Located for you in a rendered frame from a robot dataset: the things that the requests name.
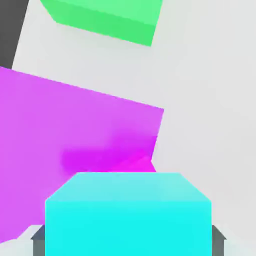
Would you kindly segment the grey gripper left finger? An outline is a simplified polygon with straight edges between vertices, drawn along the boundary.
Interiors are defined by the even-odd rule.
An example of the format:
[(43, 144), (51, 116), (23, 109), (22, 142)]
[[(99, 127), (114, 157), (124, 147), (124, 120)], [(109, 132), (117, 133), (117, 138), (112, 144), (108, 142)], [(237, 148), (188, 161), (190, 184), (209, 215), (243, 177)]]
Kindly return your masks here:
[(0, 256), (45, 256), (44, 230), (31, 225), (17, 239), (0, 243)]

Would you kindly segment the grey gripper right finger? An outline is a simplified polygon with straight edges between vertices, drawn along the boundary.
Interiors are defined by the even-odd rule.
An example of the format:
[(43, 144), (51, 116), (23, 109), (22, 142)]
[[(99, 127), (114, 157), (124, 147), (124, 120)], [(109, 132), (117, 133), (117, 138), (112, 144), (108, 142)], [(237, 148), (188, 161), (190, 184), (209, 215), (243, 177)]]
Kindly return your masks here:
[(256, 256), (251, 249), (228, 230), (212, 225), (212, 256)]

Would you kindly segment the small cyan cube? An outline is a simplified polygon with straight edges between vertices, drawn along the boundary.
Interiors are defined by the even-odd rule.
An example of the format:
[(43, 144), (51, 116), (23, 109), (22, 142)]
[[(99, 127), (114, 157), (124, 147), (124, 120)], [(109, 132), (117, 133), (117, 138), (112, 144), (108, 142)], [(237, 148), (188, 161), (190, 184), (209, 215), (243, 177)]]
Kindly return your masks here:
[(179, 173), (80, 172), (45, 201), (45, 256), (212, 256), (212, 203)]

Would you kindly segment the large magenta box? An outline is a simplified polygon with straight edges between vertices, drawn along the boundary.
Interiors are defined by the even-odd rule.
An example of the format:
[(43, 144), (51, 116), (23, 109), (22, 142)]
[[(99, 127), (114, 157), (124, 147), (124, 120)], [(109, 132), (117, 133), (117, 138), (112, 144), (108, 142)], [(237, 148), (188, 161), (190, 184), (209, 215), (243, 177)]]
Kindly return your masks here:
[(163, 109), (0, 67), (0, 243), (74, 173), (151, 157)]

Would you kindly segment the large green box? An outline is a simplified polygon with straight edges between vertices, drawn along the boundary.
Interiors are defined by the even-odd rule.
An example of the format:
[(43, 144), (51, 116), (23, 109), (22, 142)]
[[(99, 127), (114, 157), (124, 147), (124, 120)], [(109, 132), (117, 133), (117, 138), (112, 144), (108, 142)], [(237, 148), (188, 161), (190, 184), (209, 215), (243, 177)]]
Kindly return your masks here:
[(132, 43), (151, 46), (163, 0), (40, 0), (52, 19)]

